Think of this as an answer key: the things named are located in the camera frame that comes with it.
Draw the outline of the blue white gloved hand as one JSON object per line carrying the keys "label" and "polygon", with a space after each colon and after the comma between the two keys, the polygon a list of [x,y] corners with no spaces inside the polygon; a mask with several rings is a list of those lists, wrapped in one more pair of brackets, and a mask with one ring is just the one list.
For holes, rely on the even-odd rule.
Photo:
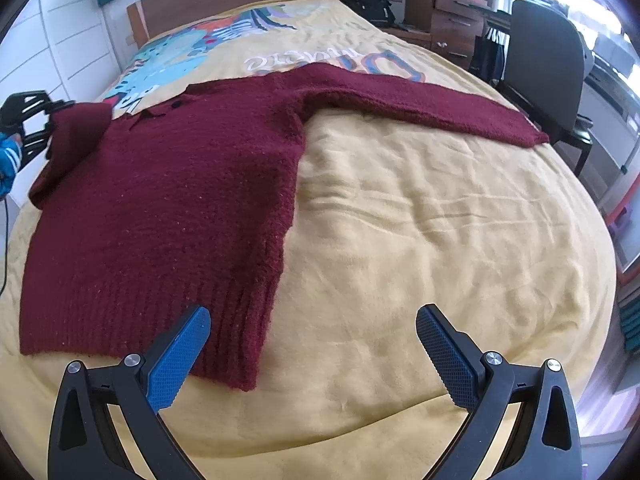
{"label": "blue white gloved hand", "polygon": [[11,192],[22,166],[23,142],[18,133],[1,135],[0,143],[0,198]]}

